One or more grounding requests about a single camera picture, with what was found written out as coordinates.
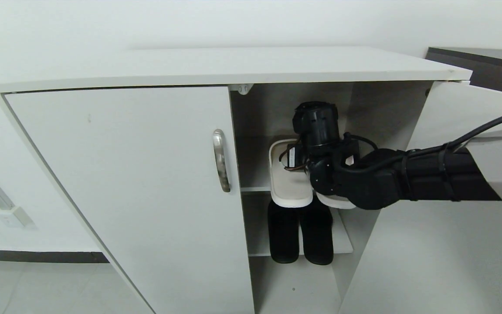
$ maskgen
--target closed cabinet door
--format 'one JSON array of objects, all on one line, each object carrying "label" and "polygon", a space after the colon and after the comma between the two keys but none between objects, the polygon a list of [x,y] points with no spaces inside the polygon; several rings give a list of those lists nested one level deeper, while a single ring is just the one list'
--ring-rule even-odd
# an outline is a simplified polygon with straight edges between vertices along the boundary
[{"label": "closed cabinet door", "polygon": [[154,312],[254,312],[227,87],[5,97],[60,193]]}]

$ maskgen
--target slipper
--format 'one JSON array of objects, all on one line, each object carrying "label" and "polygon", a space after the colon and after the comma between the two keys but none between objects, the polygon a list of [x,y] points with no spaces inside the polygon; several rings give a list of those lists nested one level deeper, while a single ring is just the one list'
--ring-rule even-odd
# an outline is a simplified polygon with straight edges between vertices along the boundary
[{"label": "slipper", "polygon": [[332,214],[315,196],[311,204],[301,209],[301,233],[303,254],[309,262],[317,265],[332,263]]},{"label": "slipper", "polygon": [[281,207],[271,201],[267,215],[272,259],[281,264],[295,262],[299,257],[299,209]]}]

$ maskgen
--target black cable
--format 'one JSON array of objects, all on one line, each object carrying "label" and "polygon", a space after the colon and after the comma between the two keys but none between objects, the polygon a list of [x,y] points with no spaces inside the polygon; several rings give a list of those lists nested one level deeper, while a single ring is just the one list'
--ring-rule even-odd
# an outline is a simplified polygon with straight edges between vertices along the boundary
[{"label": "black cable", "polygon": [[359,135],[353,135],[353,134],[350,134],[350,138],[353,140],[362,141],[363,143],[367,143],[371,147],[373,147],[373,150],[378,150],[377,145],[370,139],[366,139],[365,137],[360,137]]},{"label": "black cable", "polygon": [[[476,129],[473,129],[472,131],[462,135],[458,139],[451,141],[448,145],[448,148],[455,149],[458,145],[464,143],[465,141],[468,141],[469,139],[475,137],[476,135],[478,135],[478,134],[480,134],[480,133],[482,133],[492,127],[500,125],[501,123],[502,123],[502,116],[497,119],[494,119],[492,121],[489,121],[488,123],[481,125],[480,127],[476,127]],[[438,147],[429,147],[429,148],[420,149],[420,150],[409,150],[408,152],[411,152],[409,158],[420,157],[420,156],[424,156],[424,155],[428,155],[428,154],[432,154],[432,153],[438,153],[439,151],[442,150],[442,148],[443,148],[443,145],[440,145]],[[363,169],[350,169],[349,167],[344,168],[344,167],[340,166],[340,161],[337,160],[338,159],[337,157],[339,155],[341,155],[341,154],[334,154],[333,155],[333,165],[334,165],[335,169],[337,169],[340,172],[355,173],[355,174],[376,171],[386,165],[395,163],[396,161],[399,161],[400,159],[402,159],[402,156],[396,156],[396,157],[391,157],[389,159],[383,160],[375,165],[371,165],[371,166],[363,168]]]},{"label": "black cable", "polygon": [[498,117],[497,119],[494,119],[492,121],[489,121],[488,123],[486,123],[486,124],[484,124],[484,125],[482,125],[480,127],[476,127],[476,129],[473,129],[472,131],[470,131],[470,132],[462,135],[458,139],[455,139],[454,141],[450,142],[449,143],[449,149],[454,149],[458,145],[461,145],[462,143],[464,143],[465,141],[468,141],[472,137],[475,137],[476,135],[478,135],[478,134],[480,134],[480,133],[482,133],[484,131],[487,131],[487,130],[489,130],[492,127],[500,125],[501,123],[502,123],[502,116]]}]

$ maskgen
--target metal door handle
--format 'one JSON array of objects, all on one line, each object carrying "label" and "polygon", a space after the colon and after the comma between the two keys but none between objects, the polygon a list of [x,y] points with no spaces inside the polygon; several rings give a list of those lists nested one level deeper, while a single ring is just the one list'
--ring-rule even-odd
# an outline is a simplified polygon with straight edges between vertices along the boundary
[{"label": "metal door handle", "polygon": [[224,133],[221,129],[216,129],[213,132],[213,147],[220,186],[222,187],[222,191],[228,193],[231,189],[230,182],[227,180],[226,161],[224,158]]}]

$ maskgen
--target wall baseboard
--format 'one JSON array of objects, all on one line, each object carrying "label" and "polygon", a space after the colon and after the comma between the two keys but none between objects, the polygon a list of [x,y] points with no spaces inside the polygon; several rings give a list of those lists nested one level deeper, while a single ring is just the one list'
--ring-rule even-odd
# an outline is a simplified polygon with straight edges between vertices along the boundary
[{"label": "wall baseboard", "polygon": [[30,263],[109,263],[101,252],[0,251],[0,261]]}]

